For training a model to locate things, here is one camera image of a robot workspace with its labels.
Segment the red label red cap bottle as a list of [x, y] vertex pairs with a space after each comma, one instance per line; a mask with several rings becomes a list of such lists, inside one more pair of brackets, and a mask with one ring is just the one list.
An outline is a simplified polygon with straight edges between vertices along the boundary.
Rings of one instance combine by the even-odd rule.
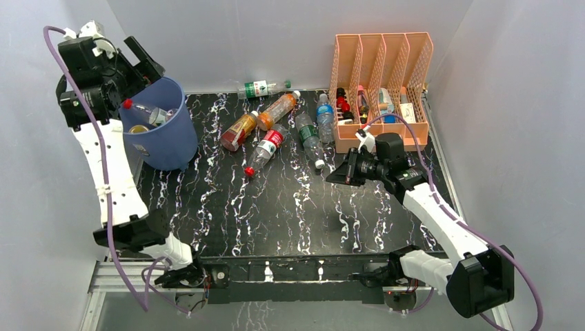
[[178, 109], [164, 110], [157, 106], [137, 103], [132, 99], [126, 99], [121, 103], [121, 107], [127, 114], [138, 118], [140, 122], [150, 126], [159, 127], [173, 118]]

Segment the yellow juice bottle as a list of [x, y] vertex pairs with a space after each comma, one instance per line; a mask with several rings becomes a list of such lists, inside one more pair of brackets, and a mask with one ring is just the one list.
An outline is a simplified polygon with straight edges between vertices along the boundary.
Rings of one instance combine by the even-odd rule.
[[148, 132], [149, 128], [144, 125], [135, 125], [128, 130], [128, 134], [140, 134]]

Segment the red blue label clear bottle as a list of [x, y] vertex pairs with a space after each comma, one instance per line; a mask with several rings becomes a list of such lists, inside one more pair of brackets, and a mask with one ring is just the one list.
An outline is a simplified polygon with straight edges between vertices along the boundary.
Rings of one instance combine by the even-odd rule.
[[247, 166], [244, 168], [244, 174], [247, 177], [253, 177], [264, 168], [280, 148], [287, 134], [288, 129], [280, 124], [275, 124], [269, 129], [248, 160]]

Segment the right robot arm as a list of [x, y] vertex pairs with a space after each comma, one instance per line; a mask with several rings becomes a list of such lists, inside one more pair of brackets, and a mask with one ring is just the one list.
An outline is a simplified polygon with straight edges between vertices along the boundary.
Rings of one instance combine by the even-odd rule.
[[423, 281], [446, 294], [455, 311], [470, 318], [512, 301], [515, 274], [510, 252], [487, 243], [464, 229], [464, 222], [445, 203], [425, 171], [411, 166], [404, 142], [395, 133], [374, 137], [364, 129], [356, 134], [360, 144], [348, 151], [341, 165], [326, 177], [335, 184], [362, 186], [379, 181], [403, 207], [431, 231], [446, 253], [440, 259], [416, 245], [391, 252], [388, 264], [373, 271], [354, 273], [362, 283], [392, 281], [407, 285]]

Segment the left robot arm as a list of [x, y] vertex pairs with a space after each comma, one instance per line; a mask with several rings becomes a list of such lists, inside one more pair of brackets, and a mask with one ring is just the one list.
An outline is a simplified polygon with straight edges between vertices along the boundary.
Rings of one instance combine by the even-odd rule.
[[85, 153], [101, 211], [93, 237], [112, 251], [129, 250], [160, 260], [163, 288], [201, 285], [206, 269], [197, 251], [178, 239], [170, 215], [150, 209], [139, 194], [126, 154], [134, 148], [152, 168], [188, 167], [198, 150], [183, 88], [133, 37], [131, 64], [102, 36], [67, 38], [52, 50], [63, 69], [57, 103]]

